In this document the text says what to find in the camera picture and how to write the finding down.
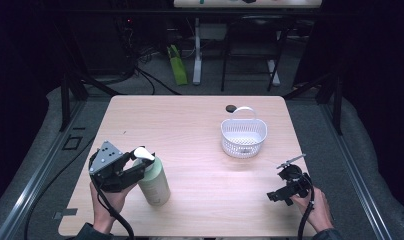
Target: basket handle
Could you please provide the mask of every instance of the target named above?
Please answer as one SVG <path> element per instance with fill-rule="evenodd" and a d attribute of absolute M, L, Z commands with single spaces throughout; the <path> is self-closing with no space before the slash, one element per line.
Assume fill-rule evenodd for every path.
<path fill-rule="evenodd" d="M 243 106 L 243 107 L 238 107 L 238 108 L 236 108 L 236 110 L 234 110 L 234 112 L 231 114 L 231 119 L 234 119 L 234 114 L 235 114 L 236 112 L 238 112 L 238 111 L 241 111 L 241 110 L 249 110 L 249 111 L 251 111 L 251 112 L 254 114 L 253 119 L 256 119 L 256 112 L 255 112 L 255 110 L 253 110 L 251 107 L 247 107 L 247 106 Z"/>

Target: sleeve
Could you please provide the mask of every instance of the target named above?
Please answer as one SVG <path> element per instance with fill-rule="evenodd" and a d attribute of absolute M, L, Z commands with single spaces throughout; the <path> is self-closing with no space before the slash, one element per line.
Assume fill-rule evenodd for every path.
<path fill-rule="evenodd" d="M 75 240 L 111 240 L 112 235 L 96 231 L 90 223 L 84 224 Z"/>
<path fill-rule="evenodd" d="M 312 240 L 343 240 L 343 238 L 338 230 L 329 228 L 315 234 Z"/>

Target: human hand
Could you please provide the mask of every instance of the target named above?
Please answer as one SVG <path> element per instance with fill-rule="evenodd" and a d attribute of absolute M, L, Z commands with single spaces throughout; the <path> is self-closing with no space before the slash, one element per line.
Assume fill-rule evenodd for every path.
<path fill-rule="evenodd" d="M 106 199 L 109 201 L 109 204 L 119 213 L 124 207 L 125 198 L 127 194 L 136 186 L 133 184 L 128 188 L 125 188 L 121 192 L 109 193 L 103 192 Z M 98 201 L 98 194 L 95 186 L 92 182 L 90 182 L 90 192 L 92 195 L 92 202 L 93 202 L 93 228 L 101 233 L 109 234 L 112 229 L 112 225 L 115 222 L 115 218 L 111 217 L 108 210 L 106 210 Z"/>
<path fill-rule="evenodd" d="M 294 195 L 290 197 L 290 199 L 296 203 L 299 211 L 304 214 L 311 199 L 311 191 L 305 198 Z M 316 187 L 314 187 L 314 208 L 308 217 L 308 222 L 314 227 L 315 231 L 321 232 L 325 229 L 333 228 L 332 217 L 326 195 Z"/>

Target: person's right hand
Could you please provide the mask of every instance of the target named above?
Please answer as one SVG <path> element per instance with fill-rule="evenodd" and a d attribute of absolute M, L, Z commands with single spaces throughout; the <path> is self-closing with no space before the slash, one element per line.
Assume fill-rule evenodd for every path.
<path fill-rule="evenodd" d="M 290 197 L 290 199 L 296 203 L 301 213 L 304 214 L 311 199 L 311 191 L 305 198 L 294 195 Z M 332 217 L 326 195 L 316 187 L 314 187 L 314 208 L 308 217 L 308 222 L 314 227 L 317 233 L 325 229 L 333 228 Z"/>

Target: perforated basket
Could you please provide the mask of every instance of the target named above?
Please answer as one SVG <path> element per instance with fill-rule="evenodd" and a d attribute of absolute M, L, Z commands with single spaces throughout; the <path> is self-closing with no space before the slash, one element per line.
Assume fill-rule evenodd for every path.
<path fill-rule="evenodd" d="M 252 119 L 235 119 L 235 114 L 242 110 L 252 111 Z M 256 118 L 256 112 L 250 107 L 237 108 L 230 119 L 221 123 L 224 152 L 236 158 L 250 158 L 258 154 L 267 137 L 267 125 Z"/>

